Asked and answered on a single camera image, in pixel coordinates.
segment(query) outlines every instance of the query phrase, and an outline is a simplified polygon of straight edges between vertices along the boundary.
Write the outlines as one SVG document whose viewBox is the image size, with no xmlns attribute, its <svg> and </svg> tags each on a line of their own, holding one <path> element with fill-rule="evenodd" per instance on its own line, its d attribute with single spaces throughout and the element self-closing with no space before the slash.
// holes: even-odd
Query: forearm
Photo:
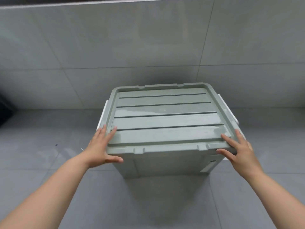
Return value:
<svg viewBox="0 0 305 229">
<path fill-rule="evenodd" d="M 58 228 L 87 169 L 79 156 L 68 160 L 0 223 L 0 229 Z"/>
<path fill-rule="evenodd" d="M 247 180 L 277 229 L 305 228 L 305 206 L 266 174 Z"/>
</svg>

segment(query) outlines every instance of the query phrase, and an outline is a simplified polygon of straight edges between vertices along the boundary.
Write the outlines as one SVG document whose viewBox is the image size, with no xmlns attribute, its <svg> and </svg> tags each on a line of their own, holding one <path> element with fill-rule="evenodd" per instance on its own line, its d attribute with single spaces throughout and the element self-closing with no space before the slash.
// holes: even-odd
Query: storage box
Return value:
<svg viewBox="0 0 305 229">
<path fill-rule="evenodd" d="M 124 158 L 114 164 L 125 178 L 209 173 L 226 148 L 221 133 L 237 139 L 238 122 L 207 83 L 115 88 L 98 127 L 117 132 L 107 153 Z"/>
</svg>

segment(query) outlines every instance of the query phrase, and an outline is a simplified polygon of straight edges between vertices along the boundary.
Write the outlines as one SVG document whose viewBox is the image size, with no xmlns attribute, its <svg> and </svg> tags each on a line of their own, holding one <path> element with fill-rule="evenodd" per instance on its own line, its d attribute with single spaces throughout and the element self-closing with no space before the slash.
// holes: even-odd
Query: finger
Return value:
<svg viewBox="0 0 305 229">
<path fill-rule="evenodd" d="M 98 138 L 98 136 L 99 136 L 99 134 L 101 133 L 101 128 L 99 128 L 96 132 L 95 132 L 95 134 L 94 134 L 94 136 L 93 136 L 93 138 L 92 138 L 92 140 L 91 141 L 94 141 L 94 140 L 96 140 L 97 138 Z"/>
<path fill-rule="evenodd" d="M 252 145 L 250 144 L 250 142 L 248 142 L 248 141 L 247 141 L 247 144 L 248 144 L 248 146 L 249 146 L 250 150 L 252 150 L 252 151 L 253 151 L 253 147 L 252 147 Z"/>
<path fill-rule="evenodd" d="M 116 132 L 116 129 L 117 129 L 117 127 L 115 126 L 115 127 L 113 128 L 113 130 L 112 130 L 110 133 L 108 133 L 108 135 L 105 137 L 105 141 L 106 141 L 107 143 L 113 138 L 113 136 L 114 136 L 114 134 L 115 134 L 115 132 Z"/>
<path fill-rule="evenodd" d="M 235 129 L 235 133 L 236 133 L 239 143 L 242 145 L 246 145 L 247 141 L 244 139 L 244 136 L 240 133 L 240 131 L 238 129 Z"/>
<path fill-rule="evenodd" d="M 218 149 L 216 152 L 225 156 L 230 162 L 233 162 L 235 159 L 235 155 L 231 154 L 228 150 L 225 149 Z"/>
<path fill-rule="evenodd" d="M 118 156 L 111 156 L 111 155 L 107 154 L 106 158 L 105 158 L 105 162 L 106 163 L 111 163 L 111 162 L 113 162 L 113 163 L 123 163 L 124 160 L 123 160 L 123 158 L 120 158 Z"/>
<path fill-rule="evenodd" d="M 239 143 L 230 137 L 226 136 L 225 134 L 221 134 L 221 138 L 224 139 L 226 142 L 228 142 L 229 145 L 233 146 L 234 148 L 237 148 L 239 146 Z"/>
<path fill-rule="evenodd" d="M 106 125 L 103 125 L 101 134 L 98 136 L 98 138 L 103 139 L 103 138 L 105 137 L 106 130 L 107 130 L 107 126 L 106 126 Z"/>
</svg>

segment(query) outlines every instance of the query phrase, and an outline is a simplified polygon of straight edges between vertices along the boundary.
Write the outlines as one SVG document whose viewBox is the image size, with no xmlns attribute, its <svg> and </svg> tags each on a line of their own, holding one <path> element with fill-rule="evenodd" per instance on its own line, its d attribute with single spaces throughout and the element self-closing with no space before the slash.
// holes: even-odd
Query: person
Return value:
<svg viewBox="0 0 305 229">
<path fill-rule="evenodd" d="M 123 162 L 110 156 L 105 148 L 116 132 L 106 135 L 106 125 L 98 129 L 88 147 L 79 155 L 64 163 L 40 188 L 24 200 L 0 223 L 0 229 L 56 229 L 89 168 L 109 162 Z M 221 137 L 237 150 L 237 155 L 225 149 L 224 155 L 234 169 L 253 188 L 277 229 L 305 228 L 305 206 L 276 181 L 263 172 L 253 148 L 239 130 L 235 130 L 238 142 L 222 134 Z"/>
</svg>

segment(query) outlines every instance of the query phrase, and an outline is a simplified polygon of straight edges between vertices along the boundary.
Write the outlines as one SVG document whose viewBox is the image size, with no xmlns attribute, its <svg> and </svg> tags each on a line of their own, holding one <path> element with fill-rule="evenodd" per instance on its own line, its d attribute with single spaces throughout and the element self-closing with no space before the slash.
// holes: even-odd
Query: tiled floor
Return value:
<svg viewBox="0 0 305 229">
<path fill-rule="evenodd" d="M 271 177 L 305 203 L 305 109 L 233 109 Z M 0 128 L 0 219 L 94 134 L 101 110 L 20 111 Z M 250 186 L 222 161 L 206 177 L 122 179 L 89 170 L 60 228 L 272 228 Z"/>
</svg>

